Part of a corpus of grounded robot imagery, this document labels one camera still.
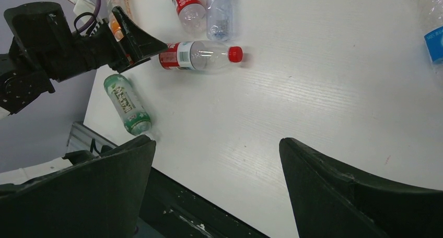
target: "orange bottle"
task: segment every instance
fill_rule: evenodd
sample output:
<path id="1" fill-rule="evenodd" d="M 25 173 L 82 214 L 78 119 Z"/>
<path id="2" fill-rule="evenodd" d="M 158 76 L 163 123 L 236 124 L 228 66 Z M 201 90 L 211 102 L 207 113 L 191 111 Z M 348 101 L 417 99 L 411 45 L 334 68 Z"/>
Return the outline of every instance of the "orange bottle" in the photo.
<path id="1" fill-rule="evenodd" d="M 115 19 L 115 16 L 112 13 L 112 9 L 115 6 L 121 6 L 123 11 L 129 16 L 129 18 L 133 19 L 129 0 L 106 0 L 106 6 L 109 13 L 109 27 L 111 28 L 111 31 L 114 34 L 115 38 L 120 41 L 123 38 L 122 28 Z"/>

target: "red bottle cap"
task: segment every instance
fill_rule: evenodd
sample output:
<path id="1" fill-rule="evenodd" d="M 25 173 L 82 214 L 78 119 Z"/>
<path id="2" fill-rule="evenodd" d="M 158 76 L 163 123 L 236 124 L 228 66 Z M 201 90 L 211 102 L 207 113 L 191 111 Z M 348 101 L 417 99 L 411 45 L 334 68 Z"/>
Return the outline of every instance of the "red bottle cap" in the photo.
<path id="1" fill-rule="evenodd" d="M 228 51 L 229 61 L 238 63 L 243 60 L 243 50 L 239 46 L 232 46 Z"/>

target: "clear bottle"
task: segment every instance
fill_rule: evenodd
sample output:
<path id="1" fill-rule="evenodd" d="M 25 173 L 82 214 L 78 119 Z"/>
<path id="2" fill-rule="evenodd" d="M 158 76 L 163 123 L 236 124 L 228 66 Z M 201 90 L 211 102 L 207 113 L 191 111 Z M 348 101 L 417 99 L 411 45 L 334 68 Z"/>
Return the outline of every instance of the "clear bottle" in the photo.
<path id="1" fill-rule="evenodd" d="M 232 0 L 206 0 L 206 34 L 212 41 L 232 38 Z"/>
<path id="2" fill-rule="evenodd" d="M 213 41 L 169 43 L 169 50 L 159 54 L 164 69 L 213 71 L 243 60 L 239 46 Z"/>
<path id="3" fill-rule="evenodd" d="M 114 14 L 112 13 L 112 9 L 116 6 L 120 6 L 128 15 L 128 17 L 130 19 L 133 19 L 129 0 L 106 0 L 106 6 L 108 8 L 109 14 L 109 27 L 111 28 L 111 31 L 114 34 L 115 38 L 120 41 L 123 38 L 122 28 L 120 27 Z"/>
<path id="4" fill-rule="evenodd" d="M 146 134 L 151 128 L 151 118 L 126 77 L 111 75 L 103 85 L 128 133 L 134 136 Z"/>
<path id="5" fill-rule="evenodd" d="M 197 37 L 205 28 L 206 9 L 200 0 L 172 0 L 184 30 Z"/>
<path id="6" fill-rule="evenodd" d="M 443 80 L 443 0 L 415 0 L 435 73 Z"/>

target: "white wall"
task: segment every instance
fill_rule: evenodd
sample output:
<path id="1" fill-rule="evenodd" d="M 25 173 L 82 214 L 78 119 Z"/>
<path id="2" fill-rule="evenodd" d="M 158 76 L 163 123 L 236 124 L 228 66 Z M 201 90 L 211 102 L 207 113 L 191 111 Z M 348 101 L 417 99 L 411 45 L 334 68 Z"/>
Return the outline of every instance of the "white wall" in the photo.
<path id="1" fill-rule="evenodd" d="M 60 3 L 73 28 L 74 7 L 67 0 L 0 0 L 0 12 L 38 1 Z M 8 52 L 12 38 L 1 16 L 0 53 Z M 53 82 L 54 94 L 44 93 L 20 113 L 0 121 L 0 173 L 64 155 L 72 122 L 85 117 L 94 76 L 95 71 L 62 83 Z"/>

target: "cable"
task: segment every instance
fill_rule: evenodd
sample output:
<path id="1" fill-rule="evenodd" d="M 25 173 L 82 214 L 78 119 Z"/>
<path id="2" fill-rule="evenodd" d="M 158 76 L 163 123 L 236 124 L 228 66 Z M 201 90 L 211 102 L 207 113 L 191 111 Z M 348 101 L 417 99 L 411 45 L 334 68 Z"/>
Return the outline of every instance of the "cable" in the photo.
<path id="1" fill-rule="evenodd" d="M 92 32 L 92 30 L 94 28 L 91 29 L 91 27 L 95 27 L 97 24 L 97 16 L 94 15 L 93 13 L 90 12 L 84 12 L 82 14 L 80 14 L 79 16 L 77 16 L 77 18 L 75 18 L 74 20 L 74 28 L 75 28 L 75 36 L 80 35 L 79 29 L 77 29 L 77 22 L 82 19 L 85 16 L 92 16 L 92 18 L 94 18 L 94 22 L 91 24 L 91 26 L 89 27 L 88 31 L 86 31 L 86 34 L 89 36 Z"/>
<path id="2" fill-rule="evenodd" d="M 87 36 L 91 36 L 92 32 L 94 32 L 94 29 L 96 28 L 97 25 L 97 20 L 95 20 L 92 25 L 88 28 L 88 30 L 86 30 L 86 35 Z"/>
<path id="3" fill-rule="evenodd" d="M 90 149 L 89 149 L 89 152 L 92 153 L 93 151 L 97 152 L 98 155 L 101 154 L 100 151 L 98 151 L 98 149 L 97 149 L 97 146 L 96 146 L 96 140 L 95 140 L 95 139 L 92 139 L 92 141 L 91 141 L 91 147 L 90 147 Z"/>
<path id="4" fill-rule="evenodd" d="M 98 16 L 98 12 L 100 11 L 100 7 L 101 7 L 101 0 L 96 0 L 96 8 L 94 9 L 94 12 L 93 12 L 94 16 L 91 16 L 91 18 L 88 20 L 88 22 L 86 22 L 82 27 L 80 27 L 74 33 L 81 34 L 85 30 L 87 30 L 94 23 L 94 21 L 96 21 L 96 18 Z"/>

